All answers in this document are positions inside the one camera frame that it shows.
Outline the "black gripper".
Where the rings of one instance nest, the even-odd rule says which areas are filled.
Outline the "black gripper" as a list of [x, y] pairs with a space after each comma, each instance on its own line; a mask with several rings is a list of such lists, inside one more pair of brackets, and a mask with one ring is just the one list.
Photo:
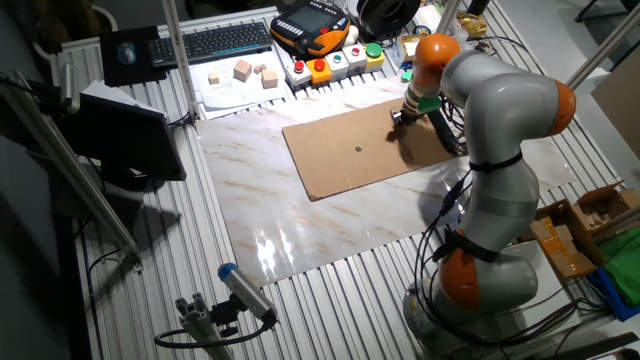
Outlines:
[[405, 107], [394, 108], [390, 114], [394, 129], [397, 129], [399, 125], [403, 125], [400, 128], [401, 133], [408, 133], [414, 127], [414, 124], [423, 117], [423, 114], [416, 113]]

